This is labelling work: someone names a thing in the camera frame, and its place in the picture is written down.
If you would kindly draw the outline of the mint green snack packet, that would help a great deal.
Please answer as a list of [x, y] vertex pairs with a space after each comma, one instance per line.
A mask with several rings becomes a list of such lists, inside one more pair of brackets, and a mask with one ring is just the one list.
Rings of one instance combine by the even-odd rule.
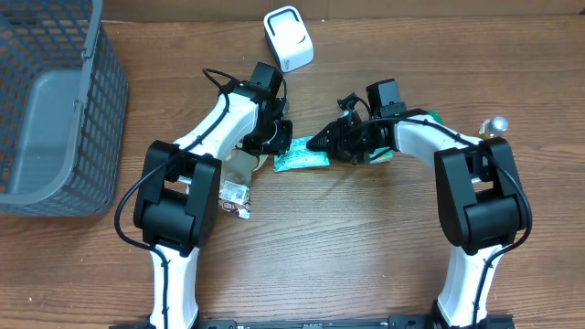
[[329, 166], [326, 152], [310, 151], [306, 144], [312, 136], [295, 138], [284, 155], [274, 156], [274, 172]]

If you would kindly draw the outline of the yellow liquid bottle grey cap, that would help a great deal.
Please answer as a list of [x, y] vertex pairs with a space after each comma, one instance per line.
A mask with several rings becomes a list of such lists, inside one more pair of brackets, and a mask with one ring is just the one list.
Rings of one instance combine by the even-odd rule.
[[476, 136], [484, 140], [500, 137], [508, 130], [508, 128], [509, 122], [507, 118], [496, 116], [494, 118], [485, 120], [481, 124], [478, 132], [476, 133]]

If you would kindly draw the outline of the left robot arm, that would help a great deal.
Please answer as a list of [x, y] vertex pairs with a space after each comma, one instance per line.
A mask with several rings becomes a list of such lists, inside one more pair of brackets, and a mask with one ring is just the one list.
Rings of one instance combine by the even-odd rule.
[[277, 68], [259, 62], [248, 80], [218, 87], [217, 104], [191, 133], [149, 146], [133, 212], [154, 265], [146, 327], [197, 326], [197, 257], [217, 219], [222, 166], [234, 150], [259, 157], [289, 149], [293, 125], [278, 94], [285, 86]]

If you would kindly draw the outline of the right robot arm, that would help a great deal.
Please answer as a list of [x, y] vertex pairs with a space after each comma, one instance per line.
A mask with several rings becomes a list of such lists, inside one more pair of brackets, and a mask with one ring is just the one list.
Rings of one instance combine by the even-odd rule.
[[367, 120], [356, 113], [355, 94], [339, 100], [343, 114], [306, 144], [352, 165], [370, 164], [392, 151], [411, 155], [435, 174], [441, 229], [451, 243], [446, 281], [424, 328], [512, 328], [510, 315], [486, 310], [497, 265], [531, 233], [533, 215], [513, 152], [500, 136], [460, 134], [428, 111], [410, 110], [394, 79], [375, 82], [363, 99]]

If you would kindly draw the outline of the green white Knorr container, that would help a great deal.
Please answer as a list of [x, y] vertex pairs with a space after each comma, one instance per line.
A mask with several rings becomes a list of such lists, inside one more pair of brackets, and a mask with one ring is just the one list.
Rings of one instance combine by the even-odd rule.
[[438, 113], [436, 113], [435, 111], [427, 111], [427, 113], [433, 118], [434, 121], [436, 121], [439, 124], [443, 124], [442, 117]]

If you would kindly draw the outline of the brown printed snack pouch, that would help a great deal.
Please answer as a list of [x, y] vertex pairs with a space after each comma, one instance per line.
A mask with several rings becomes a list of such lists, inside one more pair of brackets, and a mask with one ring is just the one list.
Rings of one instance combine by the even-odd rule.
[[235, 216], [249, 219], [251, 215], [252, 173], [265, 163], [267, 155], [250, 155], [234, 149], [222, 162], [219, 207]]

